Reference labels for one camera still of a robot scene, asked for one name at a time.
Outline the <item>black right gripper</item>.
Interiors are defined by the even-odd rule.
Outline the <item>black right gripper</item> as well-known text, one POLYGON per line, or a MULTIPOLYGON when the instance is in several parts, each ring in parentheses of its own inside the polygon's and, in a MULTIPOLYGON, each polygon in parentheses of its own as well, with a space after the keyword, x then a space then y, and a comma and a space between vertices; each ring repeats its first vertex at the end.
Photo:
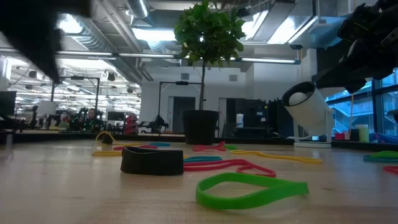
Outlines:
POLYGON ((397 67, 397 41, 374 43, 358 39, 345 40, 325 49, 318 49, 317 88, 344 88, 348 93, 359 91, 368 78, 382 80, 397 67))

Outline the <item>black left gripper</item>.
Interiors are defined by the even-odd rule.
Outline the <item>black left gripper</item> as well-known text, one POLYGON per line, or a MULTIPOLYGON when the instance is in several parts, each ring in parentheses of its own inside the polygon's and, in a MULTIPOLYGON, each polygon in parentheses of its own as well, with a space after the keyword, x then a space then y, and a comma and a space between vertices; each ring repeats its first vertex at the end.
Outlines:
MULTIPOLYGON (((1 0, 1 32, 5 36, 16 32, 17 28, 34 28, 44 25, 53 28, 58 14, 91 16, 90 0, 1 0)), ((58 66, 55 61, 55 44, 49 33, 25 35, 19 52, 29 59, 54 83, 60 83, 58 66)))

